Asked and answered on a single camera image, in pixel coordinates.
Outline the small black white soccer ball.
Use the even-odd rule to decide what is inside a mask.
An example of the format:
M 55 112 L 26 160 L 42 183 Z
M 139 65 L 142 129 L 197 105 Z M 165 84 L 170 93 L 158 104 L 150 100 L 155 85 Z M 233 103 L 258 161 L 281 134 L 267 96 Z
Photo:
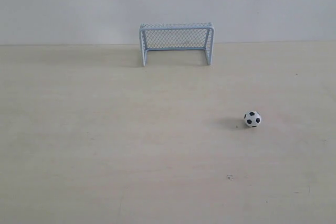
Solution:
M 261 121 L 261 115 L 257 111 L 249 111 L 244 115 L 244 122 L 248 127 L 257 127 Z

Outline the white miniature soccer goal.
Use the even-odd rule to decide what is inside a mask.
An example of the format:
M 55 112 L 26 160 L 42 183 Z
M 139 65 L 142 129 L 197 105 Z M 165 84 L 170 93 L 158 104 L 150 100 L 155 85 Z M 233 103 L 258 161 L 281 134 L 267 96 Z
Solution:
M 215 29 L 212 23 L 141 24 L 139 44 L 142 65 L 146 66 L 149 51 L 203 51 L 212 64 Z

